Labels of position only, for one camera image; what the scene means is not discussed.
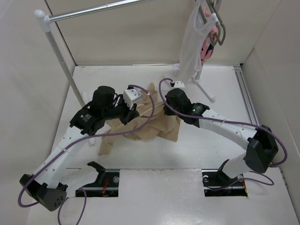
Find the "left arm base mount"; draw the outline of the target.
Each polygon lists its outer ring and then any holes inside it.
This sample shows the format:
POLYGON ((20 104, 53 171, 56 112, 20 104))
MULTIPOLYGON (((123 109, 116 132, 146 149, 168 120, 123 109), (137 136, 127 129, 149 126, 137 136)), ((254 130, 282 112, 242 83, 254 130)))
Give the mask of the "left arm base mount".
POLYGON ((120 170, 108 169, 104 174, 97 176, 93 183, 83 186, 87 197, 118 197, 120 170))

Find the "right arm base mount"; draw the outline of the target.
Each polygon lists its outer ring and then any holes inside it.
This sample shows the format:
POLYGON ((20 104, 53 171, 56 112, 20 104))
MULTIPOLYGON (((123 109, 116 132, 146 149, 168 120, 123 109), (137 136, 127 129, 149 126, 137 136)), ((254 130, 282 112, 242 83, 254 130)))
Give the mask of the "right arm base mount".
POLYGON ((202 182, 205 197, 248 196, 244 181, 229 178, 217 169, 202 170, 202 182))

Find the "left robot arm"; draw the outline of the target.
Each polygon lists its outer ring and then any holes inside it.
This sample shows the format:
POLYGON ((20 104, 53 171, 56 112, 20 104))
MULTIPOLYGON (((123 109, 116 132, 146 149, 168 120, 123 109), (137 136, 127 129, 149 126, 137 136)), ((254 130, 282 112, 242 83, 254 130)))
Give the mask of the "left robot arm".
POLYGON ((19 206, 26 207, 22 196, 27 193, 36 204, 55 211, 68 198, 75 197, 77 191, 86 196, 83 186, 90 183, 101 185, 105 179, 105 168, 94 161, 70 174, 66 174, 66 169, 89 139, 99 137, 97 132, 106 121, 118 119, 127 125, 139 117, 137 102, 143 93, 148 94, 148 91, 137 85, 129 85, 121 94, 112 87, 99 86, 91 101, 71 119, 62 140, 44 163, 32 174, 24 174, 20 178, 19 206))

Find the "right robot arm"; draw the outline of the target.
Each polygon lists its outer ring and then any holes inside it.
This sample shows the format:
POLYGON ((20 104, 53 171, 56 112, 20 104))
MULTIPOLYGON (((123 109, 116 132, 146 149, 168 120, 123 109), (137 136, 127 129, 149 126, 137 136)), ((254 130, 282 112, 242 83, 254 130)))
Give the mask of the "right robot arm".
POLYGON ((201 103, 191 103, 184 90, 175 88, 165 96, 166 115, 177 115, 185 123, 219 134, 245 153, 222 163, 217 172, 219 183, 226 185, 242 173, 265 173, 278 153, 275 137, 268 126, 235 124, 201 103))

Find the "wooden clothes hanger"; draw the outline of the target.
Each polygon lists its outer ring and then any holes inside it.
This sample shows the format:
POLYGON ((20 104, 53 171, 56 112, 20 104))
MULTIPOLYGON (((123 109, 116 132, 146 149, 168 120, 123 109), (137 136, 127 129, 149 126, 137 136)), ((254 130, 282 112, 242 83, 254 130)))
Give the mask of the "wooden clothes hanger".
MULTIPOLYGON (((154 109, 156 109, 157 107, 160 107, 160 106, 162 106, 162 105, 164 105, 164 103, 159 103, 159 104, 155 104, 155 105, 153 105, 154 106, 154 109)), ((145 111, 143 111, 142 113, 140 113, 140 115, 139 115, 139 117, 142 117, 142 116, 144 116, 144 115, 146 115, 148 112, 152 112, 152 107, 150 108, 150 109, 147 109, 147 110, 145 110, 145 111)))

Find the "beige t shirt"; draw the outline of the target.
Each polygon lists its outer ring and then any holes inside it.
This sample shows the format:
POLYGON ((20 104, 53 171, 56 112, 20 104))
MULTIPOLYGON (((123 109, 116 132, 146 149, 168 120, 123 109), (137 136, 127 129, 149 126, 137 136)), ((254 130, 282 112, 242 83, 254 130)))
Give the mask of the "beige t shirt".
MULTIPOLYGON (((159 104, 161 102, 164 103, 163 101, 158 101, 158 91, 156 90, 154 83, 149 84, 148 92, 151 94, 155 104, 159 104)), ((144 91, 141 91, 141 93, 142 100, 138 103, 137 106, 139 114, 152 107, 150 97, 144 91)), ((178 116, 165 115, 164 106, 165 105, 162 105, 155 109, 150 122, 147 123, 143 128, 133 133, 124 134, 123 137, 134 141, 148 141, 156 137, 160 137, 169 141, 176 142, 178 140, 181 119, 178 116)), ((122 124, 119 119, 108 120, 106 124, 111 128, 106 131, 106 133, 124 133, 139 128, 147 121, 150 115, 151 112, 148 112, 142 117, 133 119, 126 125, 122 124)))

